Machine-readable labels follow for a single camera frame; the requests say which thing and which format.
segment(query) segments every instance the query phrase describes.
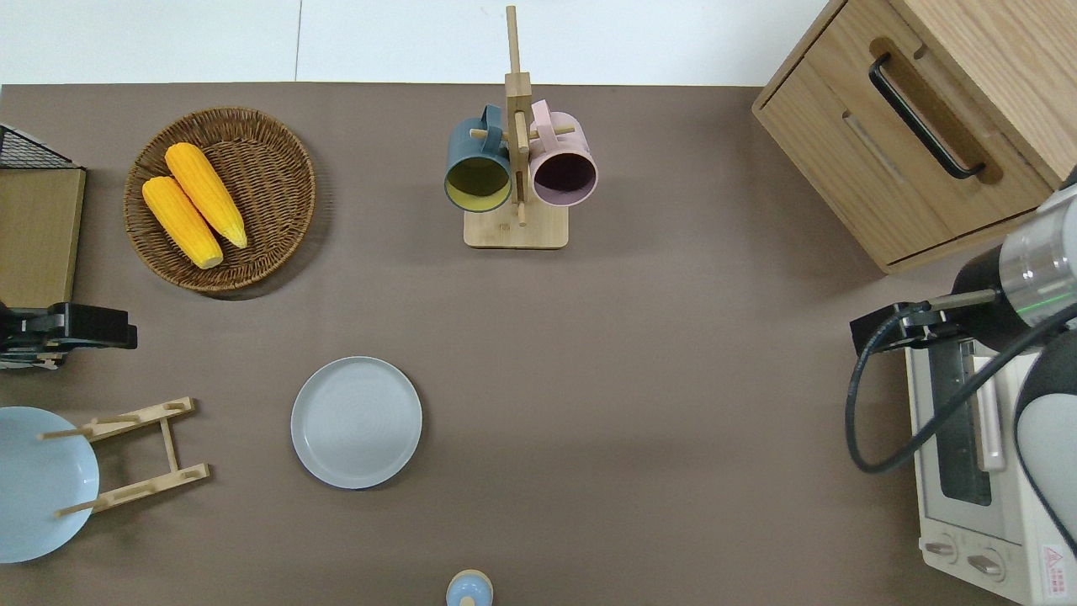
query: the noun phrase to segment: corn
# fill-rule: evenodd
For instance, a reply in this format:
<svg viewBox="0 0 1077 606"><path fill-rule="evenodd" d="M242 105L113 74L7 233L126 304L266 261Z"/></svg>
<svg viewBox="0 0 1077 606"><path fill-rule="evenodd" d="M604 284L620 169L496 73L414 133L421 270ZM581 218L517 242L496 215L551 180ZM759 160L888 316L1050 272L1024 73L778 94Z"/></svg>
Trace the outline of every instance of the corn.
<svg viewBox="0 0 1077 606"><path fill-rule="evenodd" d="M195 265L208 269L221 264L221 244L176 179L154 177L142 183L142 198L165 232Z"/></svg>
<svg viewBox="0 0 1077 606"><path fill-rule="evenodd" d="M206 154L191 143L174 143L165 163L206 221L238 248L247 248L243 217Z"/></svg>

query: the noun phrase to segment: white wall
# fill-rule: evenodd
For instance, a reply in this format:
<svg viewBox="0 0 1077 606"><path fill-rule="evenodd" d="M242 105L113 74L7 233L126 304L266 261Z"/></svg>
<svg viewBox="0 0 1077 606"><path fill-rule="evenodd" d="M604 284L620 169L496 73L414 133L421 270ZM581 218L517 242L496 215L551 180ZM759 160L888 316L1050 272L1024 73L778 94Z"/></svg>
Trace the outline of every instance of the white wall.
<svg viewBox="0 0 1077 606"><path fill-rule="evenodd" d="M2 0L0 84L487 82L505 3ZM535 83L761 85L825 0L516 0Z"/></svg>

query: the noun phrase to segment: white plate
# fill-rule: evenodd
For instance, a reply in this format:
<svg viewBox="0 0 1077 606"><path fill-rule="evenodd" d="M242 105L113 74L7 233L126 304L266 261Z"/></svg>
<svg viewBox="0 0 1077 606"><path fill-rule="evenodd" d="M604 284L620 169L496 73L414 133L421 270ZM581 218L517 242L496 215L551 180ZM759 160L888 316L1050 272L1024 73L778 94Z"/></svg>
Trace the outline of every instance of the white plate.
<svg viewBox="0 0 1077 606"><path fill-rule="evenodd" d="M422 408L404 374L377 358L330 363L299 390L292 446L316 478L368 489L404 468L422 433Z"/></svg>

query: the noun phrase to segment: oven door handle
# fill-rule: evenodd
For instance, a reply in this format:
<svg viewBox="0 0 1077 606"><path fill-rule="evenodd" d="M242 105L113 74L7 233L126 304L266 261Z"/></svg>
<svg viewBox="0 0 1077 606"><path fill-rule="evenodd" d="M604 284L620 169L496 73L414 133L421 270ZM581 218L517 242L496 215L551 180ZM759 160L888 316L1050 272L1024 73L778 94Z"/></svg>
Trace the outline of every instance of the oven door handle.
<svg viewBox="0 0 1077 606"><path fill-rule="evenodd" d="M974 356L974 371L980 372L980 369L989 362L991 358ZM973 407L973 427L976 431L976 463L980 470L990 473L1006 469L995 378L991 378L976 392L976 404Z"/></svg>

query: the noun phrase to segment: oven knob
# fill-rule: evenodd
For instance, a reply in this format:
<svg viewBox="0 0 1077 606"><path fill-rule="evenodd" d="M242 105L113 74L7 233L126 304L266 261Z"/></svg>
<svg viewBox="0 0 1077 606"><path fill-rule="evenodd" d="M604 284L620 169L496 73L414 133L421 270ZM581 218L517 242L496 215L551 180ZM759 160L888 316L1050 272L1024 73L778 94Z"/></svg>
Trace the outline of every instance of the oven knob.
<svg viewBox="0 0 1077 606"><path fill-rule="evenodd" d="M998 552L993 549L985 549L980 555L969 555L968 565L983 573L992 580L1001 581L1006 578L1006 566Z"/></svg>
<svg viewBox="0 0 1077 606"><path fill-rule="evenodd" d="M920 550L934 553L950 564L957 561L957 547L950 535L942 535L936 540L927 540L920 537Z"/></svg>

